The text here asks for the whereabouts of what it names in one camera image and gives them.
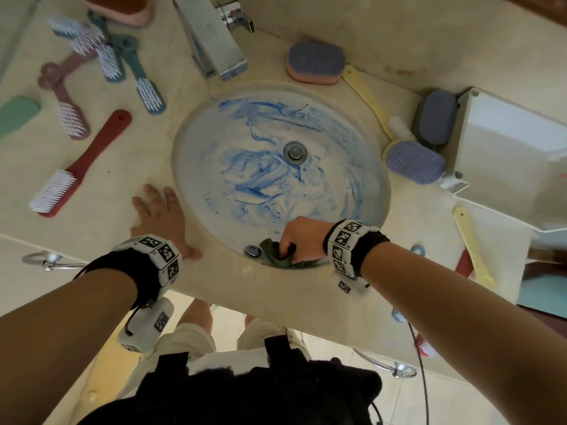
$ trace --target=sink drain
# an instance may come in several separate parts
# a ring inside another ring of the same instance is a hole
[[[283,148],[283,157],[293,165],[299,165],[307,159],[307,149],[300,142],[289,142]]]

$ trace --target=beige shorts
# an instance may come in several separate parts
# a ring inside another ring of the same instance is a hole
[[[292,349],[300,349],[308,360],[311,359],[305,343],[294,330],[282,325],[255,318],[248,325],[237,340],[237,350],[252,350],[264,347],[264,340],[273,336],[283,336],[287,339]],[[131,393],[139,385],[147,373],[155,371],[160,355],[179,354],[189,352],[189,362],[195,361],[206,354],[216,352],[213,337],[203,328],[194,323],[182,323],[170,334],[160,337],[154,348],[143,354],[138,366],[132,372],[124,388],[118,393],[117,398],[123,398]]]

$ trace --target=person's left hand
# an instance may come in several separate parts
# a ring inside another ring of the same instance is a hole
[[[201,259],[203,253],[189,246],[185,240],[185,216],[174,190],[170,187],[163,189],[166,202],[152,185],[144,185],[144,192],[148,197],[148,204],[139,197],[132,198],[132,205],[138,212],[140,225],[130,228],[131,236],[153,234],[171,240],[183,259]]]

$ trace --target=white sink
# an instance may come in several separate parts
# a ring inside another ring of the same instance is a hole
[[[284,157],[290,142],[306,150],[292,151],[299,160]],[[297,216],[380,227],[390,206],[375,139],[299,87],[241,88],[206,101],[179,128],[171,162],[199,221],[238,253],[279,241]]]

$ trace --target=wristband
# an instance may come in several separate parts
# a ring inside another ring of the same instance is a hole
[[[181,255],[173,242],[154,235],[134,237],[87,264],[77,275],[97,269],[118,270],[136,284],[138,297],[131,309],[151,305],[169,289],[181,270]]]
[[[368,252],[385,241],[389,239],[379,228],[345,219],[329,231],[323,245],[335,270],[356,280],[361,276],[360,267]]]

